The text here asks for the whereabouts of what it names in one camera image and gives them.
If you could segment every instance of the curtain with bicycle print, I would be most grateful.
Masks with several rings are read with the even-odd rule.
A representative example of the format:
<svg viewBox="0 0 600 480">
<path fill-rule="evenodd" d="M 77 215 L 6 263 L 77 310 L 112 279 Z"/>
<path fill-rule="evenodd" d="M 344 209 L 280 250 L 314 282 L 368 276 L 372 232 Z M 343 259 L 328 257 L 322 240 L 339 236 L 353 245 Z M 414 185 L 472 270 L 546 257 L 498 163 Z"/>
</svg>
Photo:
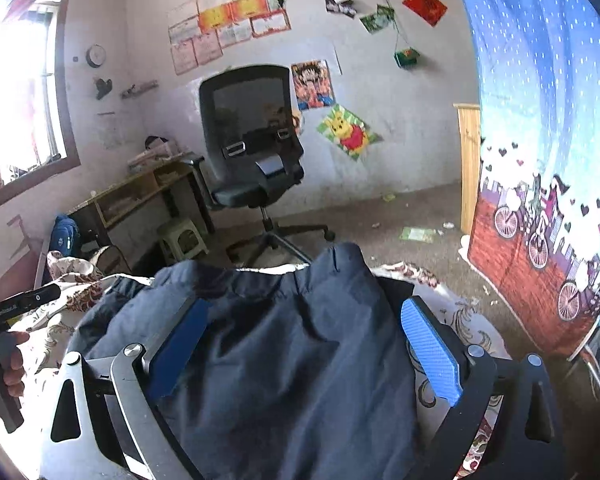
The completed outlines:
<svg viewBox="0 0 600 480">
<path fill-rule="evenodd" d="M 464 0 L 480 83 L 469 261 L 571 356 L 600 314 L 600 17 L 588 0 Z"/>
</svg>

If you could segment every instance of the metal screw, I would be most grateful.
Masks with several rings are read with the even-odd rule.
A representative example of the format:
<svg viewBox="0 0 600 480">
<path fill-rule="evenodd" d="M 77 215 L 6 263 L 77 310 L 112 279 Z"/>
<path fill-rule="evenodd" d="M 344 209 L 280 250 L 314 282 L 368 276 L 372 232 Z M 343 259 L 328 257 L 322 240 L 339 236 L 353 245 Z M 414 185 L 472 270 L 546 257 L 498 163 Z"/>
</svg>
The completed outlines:
<svg viewBox="0 0 600 480">
<path fill-rule="evenodd" d="M 484 349 L 478 345 L 469 345 L 468 352 L 471 357 L 482 357 L 484 355 Z"/>
<path fill-rule="evenodd" d="M 142 345 L 140 343 L 132 343 L 131 345 L 125 346 L 125 355 L 127 357 L 136 357 L 142 351 Z"/>
<path fill-rule="evenodd" d="M 64 362 L 69 366 L 77 365 L 80 362 L 80 352 L 69 352 L 64 356 Z"/>
<path fill-rule="evenodd" d="M 529 354 L 526 360 L 529 361 L 533 366 L 540 366 L 542 364 L 542 359 L 536 354 Z"/>
</svg>

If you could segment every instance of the backpack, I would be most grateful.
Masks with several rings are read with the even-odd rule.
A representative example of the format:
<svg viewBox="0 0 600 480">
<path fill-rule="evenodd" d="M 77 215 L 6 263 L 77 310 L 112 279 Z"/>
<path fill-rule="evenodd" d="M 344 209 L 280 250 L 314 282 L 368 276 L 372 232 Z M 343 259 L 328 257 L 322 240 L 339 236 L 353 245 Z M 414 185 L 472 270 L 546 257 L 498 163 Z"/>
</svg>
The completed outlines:
<svg viewBox="0 0 600 480">
<path fill-rule="evenodd" d="M 78 225 L 67 215 L 58 215 L 51 231 L 49 251 L 60 251 L 62 256 L 79 256 L 81 246 Z"/>
</svg>

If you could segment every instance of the clock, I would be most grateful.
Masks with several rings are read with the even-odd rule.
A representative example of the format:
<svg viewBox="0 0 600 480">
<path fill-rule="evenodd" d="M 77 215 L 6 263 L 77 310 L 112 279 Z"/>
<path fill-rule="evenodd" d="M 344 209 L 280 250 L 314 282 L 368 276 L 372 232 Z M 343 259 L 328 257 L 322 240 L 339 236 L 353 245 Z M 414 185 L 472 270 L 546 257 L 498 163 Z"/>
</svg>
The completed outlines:
<svg viewBox="0 0 600 480">
<path fill-rule="evenodd" d="M 106 59 L 107 53 L 101 46 L 93 44 L 87 49 L 87 64 L 90 67 L 101 67 Z"/>
</svg>

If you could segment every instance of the bed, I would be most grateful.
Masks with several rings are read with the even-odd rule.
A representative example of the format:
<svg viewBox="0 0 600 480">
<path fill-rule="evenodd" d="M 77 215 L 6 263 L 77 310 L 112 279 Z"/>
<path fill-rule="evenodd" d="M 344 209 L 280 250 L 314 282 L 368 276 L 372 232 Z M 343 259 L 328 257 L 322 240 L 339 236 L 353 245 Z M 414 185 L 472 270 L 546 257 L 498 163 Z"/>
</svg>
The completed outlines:
<svg viewBox="0 0 600 480">
<path fill-rule="evenodd" d="M 287 264 L 256 270 L 271 274 L 293 272 L 304 265 Z M 25 395 L 22 399 L 24 424 L 14 433 L 7 434 L 0 421 L 0 442 L 15 464 L 29 478 L 38 477 L 40 431 L 51 420 L 51 399 L 58 387 L 56 376 L 64 352 L 75 327 L 84 314 L 106 294 L 119 276 L 104 276 L 93 264 L 78 258 L 63 258 L 59 253 L 49 253 L 48 267 L 54 282 L 61 288 L 61 297 L 20 319 L 14 330 L 30 333 L 30 339 L 21 346 L 26 377 Z M 376 276 L 403 280 L 414 285 L 414 294 L 422 297 L 435 316 L 450 325 L 464 344 L 478 344 L 494 357 L 510 358 L 504 341 L 489 321 L 478 314 L 467 301 L 455 295 L 440 283 L 433 273 L 416 264 L 400 262 L 395 265 L 371 269 Z M 151 278 L 131 276 L 149 285 Z M 445 418 L 449 405 L 437 398 L 408 343 L 407 350 L 416 370 L 414 387 L 418 399 L 417 411 L 424 443 L 430 442 Z M 456 478 L 473 472 L 482 457 L 491 436 L 501 397 L 492 397 L 484 415 L 474 444 L 467 454 Z"/>
</svg>

